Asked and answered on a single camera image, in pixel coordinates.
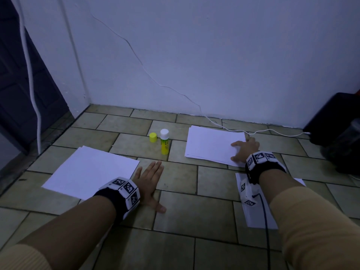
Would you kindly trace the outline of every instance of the white paper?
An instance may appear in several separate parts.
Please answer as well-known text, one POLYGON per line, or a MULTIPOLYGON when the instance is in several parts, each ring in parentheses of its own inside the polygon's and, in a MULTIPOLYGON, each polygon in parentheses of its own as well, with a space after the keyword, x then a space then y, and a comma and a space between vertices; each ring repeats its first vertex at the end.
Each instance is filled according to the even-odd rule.
POLYGON ((54 172, 43 188, 86 200, 116 177, 130 179, 138 164, 138 160, 83 146, 54 172))
MULTIPOLYGON (((236 173, 236 182, 238 185, 239 193, 241 192, 241 187, 240 187, 241 181, 246 177, 247 175, 245 173, 236 173)), ((298 178, 294 178, 294 179, 305 186, 305 183, 302 179, 298 179, 298 178)), ((278 226, 274 220, 274 217, 272 216, 268 202, 266 201, 262 190, 260 190, 260 194, 264 202, 266 219, 268 221, 268 229, 277 229, 278 226)), ((254 228, 265 228, 264 211, 263 211, 263 205, 261 204, 260 196, 256 196, 254 199, 258 202, 257 207, 249 207, 245 204, 242 204, 246 225, 248 227, 254 227, 254 228)))
POLYGON ((244 163, 238 164, 230 159, 239 151, 239 147, 231 146, 235 141, 245 142, 245 134, 191 126, 187 135, 185 156, 234 167, 245 167, 244 163))

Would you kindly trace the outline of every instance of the wristband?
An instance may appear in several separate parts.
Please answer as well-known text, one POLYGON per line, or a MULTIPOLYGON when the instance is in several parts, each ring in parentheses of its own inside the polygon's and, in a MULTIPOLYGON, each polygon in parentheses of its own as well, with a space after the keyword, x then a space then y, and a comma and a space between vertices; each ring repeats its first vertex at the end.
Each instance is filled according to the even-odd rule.
POLYGON ((286 167, 271 152, 258 151, 246 159, 245 172, 251 184, 258 184, 261 173, 273 169, 286 172, 286 167))
POLYGON ((133 211, 140 203, 140 191, 135 183, 130 179, 117 177, 103 185, 94 196, 108 198, 115 207, 115 223, 120 223, 128 214, 133 211))

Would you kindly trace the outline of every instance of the glue stick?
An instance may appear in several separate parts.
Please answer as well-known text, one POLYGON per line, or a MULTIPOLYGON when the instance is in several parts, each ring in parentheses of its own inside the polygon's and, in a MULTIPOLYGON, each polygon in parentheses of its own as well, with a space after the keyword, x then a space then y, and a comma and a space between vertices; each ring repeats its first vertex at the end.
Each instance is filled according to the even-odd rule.
POLYGON ((162 129, 160 131, 161 140, 161 153, 164 155, 169 154, 169 130, 162 129))

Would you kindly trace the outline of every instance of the dark door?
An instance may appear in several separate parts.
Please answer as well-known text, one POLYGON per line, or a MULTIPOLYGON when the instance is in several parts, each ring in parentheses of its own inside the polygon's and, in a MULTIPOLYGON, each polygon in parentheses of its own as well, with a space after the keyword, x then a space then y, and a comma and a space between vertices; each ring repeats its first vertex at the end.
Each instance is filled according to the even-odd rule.
MULTIPOLYGON (((44 131, 68 111, 68 106, 27 32, 26 37, 35 99, 44 131)), ((27 150, 31 141, 36 139, 36 126, 18 14, 10 0, 0 0, 0 128, 27 150)))

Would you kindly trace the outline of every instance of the beige sleeve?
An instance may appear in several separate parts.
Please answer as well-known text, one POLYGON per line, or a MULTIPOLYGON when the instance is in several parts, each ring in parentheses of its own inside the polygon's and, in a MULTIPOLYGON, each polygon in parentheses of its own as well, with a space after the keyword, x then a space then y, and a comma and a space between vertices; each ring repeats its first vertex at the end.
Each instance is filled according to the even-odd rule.
POLYGON ((296 270, 360 269, 360 227, 307 187, 293 187, 270 204, 285 259, 296 270))
POLYGON ((16 244, 0 253, 1 270, 51 270, 50 264, 38 250, 16 244))

